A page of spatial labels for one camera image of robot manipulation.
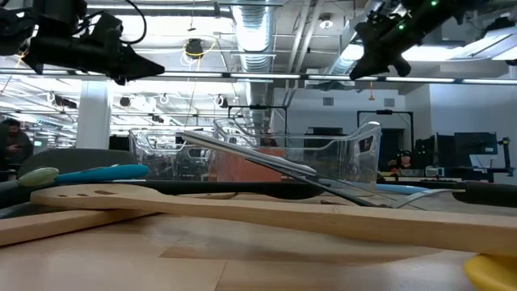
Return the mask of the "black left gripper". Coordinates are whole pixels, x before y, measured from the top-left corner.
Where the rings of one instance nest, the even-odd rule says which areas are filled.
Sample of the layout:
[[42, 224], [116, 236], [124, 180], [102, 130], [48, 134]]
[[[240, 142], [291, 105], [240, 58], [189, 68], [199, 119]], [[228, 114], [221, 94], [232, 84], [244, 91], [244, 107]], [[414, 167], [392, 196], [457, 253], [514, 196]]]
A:
[[105, 74], [118, 85], [165, 72], [165, 68], [137, 54], [131, 46], [121, 44], [122, 21], [105, 11], [88, 32], [89, 19], [70, 22], [55, 15], [36, 14], [38, 32], [30, 40], [22, 61], [37, 74], [46, 65], [61, 66], [82, 72]]

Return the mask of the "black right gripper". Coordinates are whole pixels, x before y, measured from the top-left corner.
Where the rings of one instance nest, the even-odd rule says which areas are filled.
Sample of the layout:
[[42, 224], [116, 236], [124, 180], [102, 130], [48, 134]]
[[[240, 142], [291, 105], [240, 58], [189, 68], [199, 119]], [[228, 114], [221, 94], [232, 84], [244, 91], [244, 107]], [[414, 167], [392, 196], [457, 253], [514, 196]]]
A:
[[[389, 72], [393, 56], [420, 45], [428, 33], [428, 11], [408, 11], [403, 16], [371, 13], [365, 22], [355, 26], [363, 42], [364, 54], [349, 77], [352, 80]], [[402, 56], [393, 61], [400, 77], [407, 76], [411, 66]]]

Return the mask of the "teal plastic utensil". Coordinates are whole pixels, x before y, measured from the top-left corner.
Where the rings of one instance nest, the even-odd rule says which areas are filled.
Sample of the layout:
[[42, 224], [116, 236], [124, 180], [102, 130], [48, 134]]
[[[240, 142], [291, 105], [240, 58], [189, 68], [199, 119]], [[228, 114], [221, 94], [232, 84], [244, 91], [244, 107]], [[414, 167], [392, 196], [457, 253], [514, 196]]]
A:
[[145, 165], [128, 164], [61, 174], [55, 178], [55, 181], [59, 184], [96, 183], [118, 179], [135, 179], [146, 176], [148, 173], [149, 168]]

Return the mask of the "silver metal tongs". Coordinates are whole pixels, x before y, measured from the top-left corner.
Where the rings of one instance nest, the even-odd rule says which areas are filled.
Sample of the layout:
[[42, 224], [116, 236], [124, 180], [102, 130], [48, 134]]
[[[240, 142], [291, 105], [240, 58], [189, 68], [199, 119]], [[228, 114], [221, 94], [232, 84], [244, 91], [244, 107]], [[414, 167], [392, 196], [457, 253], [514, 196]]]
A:
[[347, 194], [338, 189], [331, 188], [319, 182], [320, 175], [311, 167], [290, 162], [286, 159], [272, 156], [269, 154], [263, 154], [256, 150], [251, 150], [246, 147], [220, 141], [215, 137], [209, 137], [202, 134], [200, 131], [185, 131], [183, 132], [183, 139], [199, 146], [207, 147], [212, 150], [219, 150], [230, 154], [236, 154], [243, 157], [245, 160], [267, 167], [271, 170], [278, 171], [281, 174], [287, 175], [291, 178], [297, 179], [301, 182], [312, 185], [316, 188], [320, 188], [325, 192], [331, 193], [335, 196], [341, 197], [344, 200], [348, 200], [357, 204], [358, 206], [375, 207], [375, 208], [387, 208], [387, 205], [376, 205], [367, 200], [362, 200], [352, 194]]

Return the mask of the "large wooden slotted turner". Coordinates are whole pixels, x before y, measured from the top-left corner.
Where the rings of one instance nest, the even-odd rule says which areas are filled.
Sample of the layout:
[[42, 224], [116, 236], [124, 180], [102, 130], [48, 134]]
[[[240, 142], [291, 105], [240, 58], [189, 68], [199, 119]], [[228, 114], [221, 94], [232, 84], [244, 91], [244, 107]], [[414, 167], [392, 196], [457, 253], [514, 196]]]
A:
[[517, 257], [517, 217], [164, 195], [119, 183], [46, 188], [33, 203], [133, 209], [303, 230], [358, 240]]

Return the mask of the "white building column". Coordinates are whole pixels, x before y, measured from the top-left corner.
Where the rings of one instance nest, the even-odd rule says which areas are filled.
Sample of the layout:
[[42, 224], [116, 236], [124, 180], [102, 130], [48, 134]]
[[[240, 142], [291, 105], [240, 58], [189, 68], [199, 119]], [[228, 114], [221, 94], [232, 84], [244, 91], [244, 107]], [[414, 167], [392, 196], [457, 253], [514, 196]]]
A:
[[82, 81], [76, 147], [109, 147], [112, 95], [108, 81]]

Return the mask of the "clear plastic bin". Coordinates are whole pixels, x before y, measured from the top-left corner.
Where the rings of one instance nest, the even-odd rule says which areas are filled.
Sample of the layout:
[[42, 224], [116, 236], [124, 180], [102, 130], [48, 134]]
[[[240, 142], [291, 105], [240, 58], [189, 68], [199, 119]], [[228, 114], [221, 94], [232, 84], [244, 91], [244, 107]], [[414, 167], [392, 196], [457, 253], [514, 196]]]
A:
[[353, 182], [362, 188], [376, 185], [380, 135], [380, 124], [372, 121], [348, 135], [289, 134], [284, 145], [283, 138], [276, 138], [277, 147], [259, 147], [239, 132], [230, 119], [216, 120], [213, 133], [220, 141], [305, 165], [322, 178]]
[[149, 168], [147, 179], [206, 181], [210, 149], [183, 140], [182, 131], [130, 130], [129, 149]]

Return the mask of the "long ceiling light bar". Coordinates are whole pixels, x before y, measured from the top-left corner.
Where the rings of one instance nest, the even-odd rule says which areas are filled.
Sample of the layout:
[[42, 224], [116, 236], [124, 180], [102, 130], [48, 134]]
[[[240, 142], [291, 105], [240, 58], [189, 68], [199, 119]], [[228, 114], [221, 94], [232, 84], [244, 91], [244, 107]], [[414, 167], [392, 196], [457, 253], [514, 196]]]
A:
[[[0, 74], [34, 76], [35, 78], [106, 78], [103, 74], [83, 73], [79, 70], [44, 70], [37, 74], [30, 69], [0, 68]], [[208, 71], [166, 71], [163, 74], [150, 77], [143, 77], [144, 80], [165, 81], [179, 79], [234, 79], [250, 82], [253, 80], [283, 80], [283, 81], [314, 81], [314, 82], [352, 82], [347, 75], [325, 75], [325, 74], [266, 74], [266, 73], [229, 73], [229, 72], [208, 72]], [[394, 77], [374, 76], [358, 78], [356, 82], [399, 82], [399, 83], [433, 83], [433, 84], [459, 84], [459, 85], [494, 85], [494, 86], [517, 86], [517, 79], [501, 78], [424, 78], [424, 77]]]

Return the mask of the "orange plastic bin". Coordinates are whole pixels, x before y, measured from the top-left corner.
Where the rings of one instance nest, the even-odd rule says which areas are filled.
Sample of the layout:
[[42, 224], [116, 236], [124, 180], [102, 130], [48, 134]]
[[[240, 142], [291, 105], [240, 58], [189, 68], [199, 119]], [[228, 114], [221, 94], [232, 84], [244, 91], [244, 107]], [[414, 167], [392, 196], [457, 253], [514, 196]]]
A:
[[216, 177], [226, 182], [280, 182], [282, 175], [267, 167], [247, 161], [244, 157], [216, 152]]

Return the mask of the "black office desk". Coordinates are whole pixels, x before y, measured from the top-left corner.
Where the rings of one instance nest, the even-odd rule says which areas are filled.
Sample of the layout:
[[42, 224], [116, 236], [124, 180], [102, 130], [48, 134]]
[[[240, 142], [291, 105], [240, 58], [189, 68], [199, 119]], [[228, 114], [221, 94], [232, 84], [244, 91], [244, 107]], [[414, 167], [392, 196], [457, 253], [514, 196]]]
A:
[[462, 180], [486, 180], [490, 183], [494, 182], [495, 174], [507, 174], [509, 177], [514, 175], [514, 167], [504, 168], [484, 168], [484, 167], [453, 167], [448, 168], [448, 176], [452, 178], [461, 178]]

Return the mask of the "wooden slotted spoon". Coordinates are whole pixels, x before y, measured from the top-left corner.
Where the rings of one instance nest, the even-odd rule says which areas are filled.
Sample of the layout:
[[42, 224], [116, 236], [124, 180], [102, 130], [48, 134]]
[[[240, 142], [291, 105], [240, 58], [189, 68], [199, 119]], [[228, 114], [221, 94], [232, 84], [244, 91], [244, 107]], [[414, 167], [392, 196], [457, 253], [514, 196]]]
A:
[[148, 215], [140, 210], [65, 209], [27, 202], [0, 209], [0, 247]]

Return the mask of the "yellow plastic spoon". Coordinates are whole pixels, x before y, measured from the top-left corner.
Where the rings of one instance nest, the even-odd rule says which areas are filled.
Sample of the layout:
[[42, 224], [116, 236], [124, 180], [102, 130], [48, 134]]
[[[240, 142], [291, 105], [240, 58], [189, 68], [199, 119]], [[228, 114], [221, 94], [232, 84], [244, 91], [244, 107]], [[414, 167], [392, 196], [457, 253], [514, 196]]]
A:
[[464, 263], [464, 272], [478, 291], [517, 291], [517, 258], [476, 255]]

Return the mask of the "silver slanted ventilation duct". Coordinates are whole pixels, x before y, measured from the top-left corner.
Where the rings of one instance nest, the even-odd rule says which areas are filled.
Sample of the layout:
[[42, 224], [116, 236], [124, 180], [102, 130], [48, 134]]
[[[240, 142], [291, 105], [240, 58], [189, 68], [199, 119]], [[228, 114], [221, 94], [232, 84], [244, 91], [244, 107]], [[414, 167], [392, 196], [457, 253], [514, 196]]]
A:
[[338, 57], [328, 66], [325, 74], [344, 75], [355, 67], [355, 63], [363, 56], [364, 48], [360, 44], [342, 45]]

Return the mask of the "black rig frame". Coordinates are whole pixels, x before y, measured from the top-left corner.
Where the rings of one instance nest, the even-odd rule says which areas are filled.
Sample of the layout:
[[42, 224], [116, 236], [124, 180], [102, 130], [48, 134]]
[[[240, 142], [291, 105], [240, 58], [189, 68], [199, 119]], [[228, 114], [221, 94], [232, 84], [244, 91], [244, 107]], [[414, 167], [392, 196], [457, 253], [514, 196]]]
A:
[[403, 151], [414, 150], [414, 113], [390, 109], [357, 111], [357, 126], [372, 121], [381, 126], [379, 171], [391, 171], [390, 162], [397, 162]]
[[281, 145], [287, 142], [288, 135], [288, 109], [284, 106], [251, 104], [230, 105], [227, 109], [227, 117], [233, 122], [234, 127], [259, 147], [260, 140], [265, 136], [283, 138]]

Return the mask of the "silver spiral ventilation duct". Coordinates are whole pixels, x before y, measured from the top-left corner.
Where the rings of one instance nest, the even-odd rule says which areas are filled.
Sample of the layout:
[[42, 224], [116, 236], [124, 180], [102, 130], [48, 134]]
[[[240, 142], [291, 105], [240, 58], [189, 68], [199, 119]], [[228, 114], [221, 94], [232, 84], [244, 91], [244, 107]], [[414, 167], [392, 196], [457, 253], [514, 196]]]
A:
[[[271, 6], [233, 6], [235, 36], [244, 73], [263, 74], [272, 70], [275, 8]], [[266, 81], [253, 80], [246, 84], [246, 99], [250, 106], [271, 106], [273, 88]]]

